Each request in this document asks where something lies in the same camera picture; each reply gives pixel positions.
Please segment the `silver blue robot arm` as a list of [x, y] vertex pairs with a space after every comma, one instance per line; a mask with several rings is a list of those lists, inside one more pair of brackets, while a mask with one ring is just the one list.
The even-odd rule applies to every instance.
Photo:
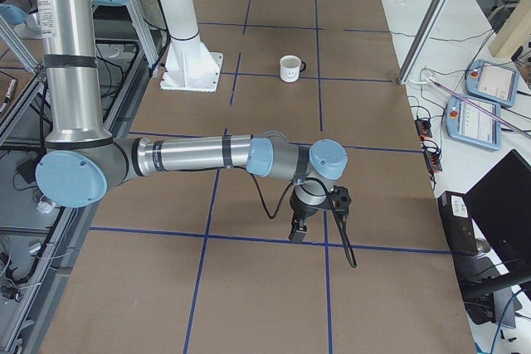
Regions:
[[293, 211], [289, 238], [300, 242], [307, 221], [329, 211], [339, 235], [347, 235], [348, 190], [338, 185], [346, 168], [344, 147], [329, 139], [311, 145], [282, 133], [223, 134], [153, 141], [130, 137], [129, 122], [117, 132], [102, 111], [93, 12], [96, 0], [36, 0], [43, 42], [42, 66], [52, 128], [35, 167], [41, 193], [59, 206], [80, 208], [111, 189], [156, 172], [243, 169], [253, 178], [287, 181], [283, 197]]

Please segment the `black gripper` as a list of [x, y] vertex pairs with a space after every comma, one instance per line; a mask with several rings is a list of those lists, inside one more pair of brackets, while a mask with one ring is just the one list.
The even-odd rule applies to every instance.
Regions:
[[307, 233], [306, 219], [317, 210], [327, 210], [328, 201], [323, 189], [318, 195], [308, 192], [303, 186], [296, 186], [290, 196], [290, 207], [293, 211], [289, 241], [303, 242]]

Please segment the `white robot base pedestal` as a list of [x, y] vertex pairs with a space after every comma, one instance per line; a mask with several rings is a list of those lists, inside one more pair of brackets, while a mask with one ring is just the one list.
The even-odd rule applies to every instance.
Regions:
[[171, 37], [163, 90], [214, 92], [223, 54], [210, 52], [200, 37], [193, 0], [159, 0]]

